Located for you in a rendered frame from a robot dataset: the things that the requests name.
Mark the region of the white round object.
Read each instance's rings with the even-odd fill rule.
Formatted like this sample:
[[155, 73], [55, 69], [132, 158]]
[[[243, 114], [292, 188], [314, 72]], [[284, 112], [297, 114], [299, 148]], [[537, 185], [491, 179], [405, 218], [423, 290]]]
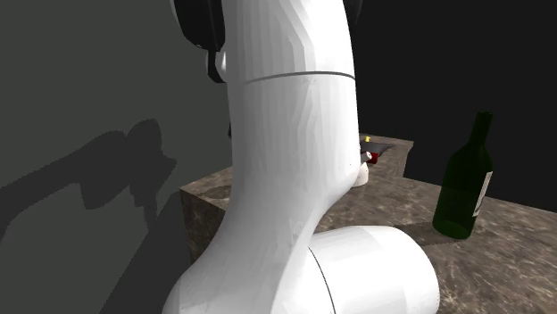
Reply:
[[369, 181], [369, 168], [366, 164], [362, 164], [358, 176], [353, 183], [353, 187], [365, 185]]

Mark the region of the dark green wine bottle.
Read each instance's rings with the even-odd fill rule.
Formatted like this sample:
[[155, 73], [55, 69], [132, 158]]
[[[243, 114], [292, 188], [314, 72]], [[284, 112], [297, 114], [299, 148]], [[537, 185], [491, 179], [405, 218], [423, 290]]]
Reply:
[[492, 112], [478, 112], [468, 143], [447, 163], [432, 220], [444, 236], [467, 239], [472, 233], [494, 171], [486, 149], [493, 117]]

